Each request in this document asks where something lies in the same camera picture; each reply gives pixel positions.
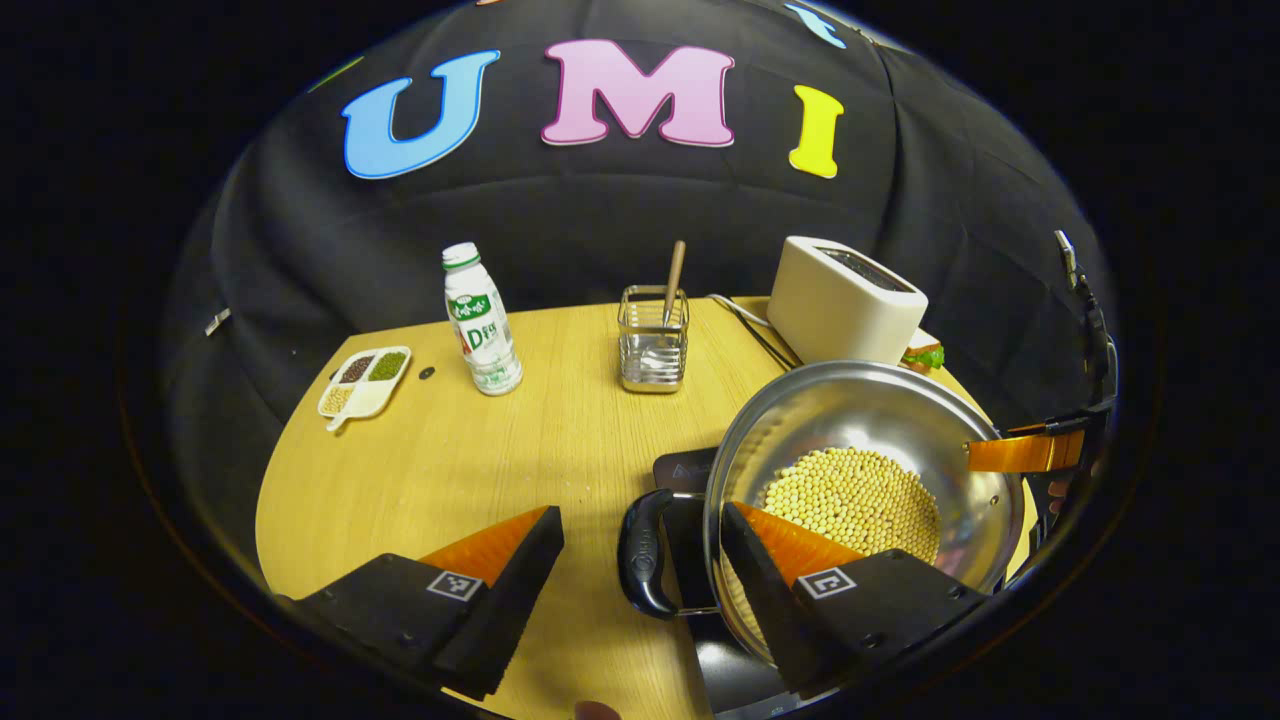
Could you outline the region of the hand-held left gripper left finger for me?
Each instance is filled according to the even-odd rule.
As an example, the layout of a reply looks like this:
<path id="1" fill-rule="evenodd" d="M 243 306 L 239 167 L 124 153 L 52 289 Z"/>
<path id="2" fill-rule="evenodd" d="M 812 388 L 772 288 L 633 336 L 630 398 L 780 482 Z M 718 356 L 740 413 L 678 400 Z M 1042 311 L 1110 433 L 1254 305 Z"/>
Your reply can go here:
<path id="1" fill-rule="evenodd" d="M 561 510 L 543 505 L 420 559 L 380 553 L 275 600 L 371 682 L 481 701 L 499 688 L 563 547 Z"/>

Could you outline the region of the stainless steel pot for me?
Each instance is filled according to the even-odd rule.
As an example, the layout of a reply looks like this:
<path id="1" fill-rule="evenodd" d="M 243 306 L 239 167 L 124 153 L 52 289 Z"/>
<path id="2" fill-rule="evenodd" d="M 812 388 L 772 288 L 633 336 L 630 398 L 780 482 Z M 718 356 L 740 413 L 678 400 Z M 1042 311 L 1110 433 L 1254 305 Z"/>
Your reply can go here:
<path id="1" fill-rule="evenodd" d="M 732 501 L 762 506 L 765 487 L 783 468 L 827 448 L 878 452 L 919 473 L 940 510 L 932 564 L 974 591 L 993 593 L 1016 566 L 1023 483 L 1011 474 L 970 470 L 963 446 L 996 436 L 964 397 L 899 366 L 832 361 L 780 375 L 745 404 L 718 447 L 655 462 L 657 488 L 623 515 L 617 544 L 623 596 L 648 616 L 677 616 L 662 587 L 666 544 L 675 533 L 662 530 L 660 519 L 678 498 L 690 498 L 696 510 L 694 573 L 710 588 L 704 606 L 746 652 L 773 664 L 765 633 L 721 548 L 721 515 Z"/>

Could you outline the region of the pile of soybeans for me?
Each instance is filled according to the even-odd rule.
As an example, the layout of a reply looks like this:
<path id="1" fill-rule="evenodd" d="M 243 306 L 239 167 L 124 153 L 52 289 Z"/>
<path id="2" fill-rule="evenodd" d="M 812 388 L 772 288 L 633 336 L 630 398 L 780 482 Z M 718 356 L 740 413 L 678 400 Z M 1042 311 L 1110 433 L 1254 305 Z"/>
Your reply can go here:
<path id="1" fill-rule="evenodd" d="M 900 550 L 933 562 L 940 510 L 918 473 L 872 450 L 810 451 L 733 506 L 786 585 L 846 562 Z"/>

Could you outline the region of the white toaster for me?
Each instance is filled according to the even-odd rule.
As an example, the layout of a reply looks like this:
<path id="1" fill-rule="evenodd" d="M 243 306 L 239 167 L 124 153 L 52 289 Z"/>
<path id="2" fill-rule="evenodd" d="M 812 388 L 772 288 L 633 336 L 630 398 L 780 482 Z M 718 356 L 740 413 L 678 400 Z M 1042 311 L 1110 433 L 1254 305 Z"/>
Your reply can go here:
<path id="1" fill-rule="evenodd" d="M 928 305 L 922 290 L 865 254 L 792 234 L 783 242 L 765 318 L 805 364 L 895 365 Z"/>

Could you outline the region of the white divided bean dish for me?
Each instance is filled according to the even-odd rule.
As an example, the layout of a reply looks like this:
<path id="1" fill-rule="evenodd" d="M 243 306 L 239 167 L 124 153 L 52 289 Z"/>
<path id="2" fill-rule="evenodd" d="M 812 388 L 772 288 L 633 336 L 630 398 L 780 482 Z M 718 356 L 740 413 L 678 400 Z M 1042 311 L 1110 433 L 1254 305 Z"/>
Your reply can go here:
<path id="1" fill-rule="evenodd" d="M 412 359 L 407 346 L 366 348 L 347 357 L 317 401 L 325 429 L 337 433 L 348 420 L 376 416 L 389 402 Z"/>

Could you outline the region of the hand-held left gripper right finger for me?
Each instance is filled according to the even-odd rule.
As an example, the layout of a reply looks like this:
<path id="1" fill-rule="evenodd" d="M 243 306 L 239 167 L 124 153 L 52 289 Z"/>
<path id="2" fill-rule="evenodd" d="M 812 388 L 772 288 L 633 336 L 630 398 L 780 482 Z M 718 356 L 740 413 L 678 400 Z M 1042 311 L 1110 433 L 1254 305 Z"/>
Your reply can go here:
<path id="1" fill-rule="evenodd" d="M 773 665 L 805 697 L 884 680 L 989 598 L 902 550 L 859 553 L 739 501 L 719 527 Z"/>

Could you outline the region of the white green label bottle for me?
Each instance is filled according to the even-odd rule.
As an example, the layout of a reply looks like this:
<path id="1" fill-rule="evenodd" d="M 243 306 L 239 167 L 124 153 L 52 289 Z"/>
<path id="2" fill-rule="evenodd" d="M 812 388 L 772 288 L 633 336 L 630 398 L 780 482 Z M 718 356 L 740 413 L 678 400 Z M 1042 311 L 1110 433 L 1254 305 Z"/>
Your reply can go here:
<path id="1" fill-rule="evenodd" d="M 477 246 L 466 242 L 444 249 L 442 268 L 445 310 L 474 384 L 485 396 L 507 395 L 520 386 L 524 365 L 500 292 Z"/>

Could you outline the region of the black backdrop cloth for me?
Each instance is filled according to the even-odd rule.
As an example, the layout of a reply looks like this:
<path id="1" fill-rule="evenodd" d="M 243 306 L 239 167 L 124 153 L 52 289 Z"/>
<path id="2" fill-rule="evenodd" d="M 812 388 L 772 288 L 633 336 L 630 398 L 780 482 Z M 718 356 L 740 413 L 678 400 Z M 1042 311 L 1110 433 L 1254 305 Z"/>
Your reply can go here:
<path id="1" fill-rule="evenodd" d="M 242 519 L 348 337 L 445 319 L 444 247 L 476 243 L 508 307 L 532 310 L 612 304 L 676 240 L 690 292 L 765 293 L 791 234 L 919 287 L 950 372 L 1020 425 L 1091 395 L 1057 231 L 1108 304 L 1094 231 L 1010 119 L 778 0 L 463 6 L 297 96 L 212 192 L 166 302 L 166 441 Z"/>

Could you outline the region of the black induction cooktop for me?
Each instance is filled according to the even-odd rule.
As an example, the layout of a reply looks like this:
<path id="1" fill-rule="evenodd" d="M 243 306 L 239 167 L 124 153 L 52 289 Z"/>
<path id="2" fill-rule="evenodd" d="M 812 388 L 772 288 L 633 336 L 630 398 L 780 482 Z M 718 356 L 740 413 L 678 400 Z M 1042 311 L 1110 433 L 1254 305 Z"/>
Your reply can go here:
<path id="1" fill-rule="evenodd" d="M 653 465 L 655 486 L 701 493 L 714 457 L 714 447 L 663 455 Z M 680 603 L 692 609 L 716 603 L 703 560 L 701 512 L 699 498 L 676 498 L 662 516 Z M 684 621 L 714 720 L 776 720 L 806 705 L 785 689 L 774 667 L 740 646 L 721 615 L 691 615 Z"/>

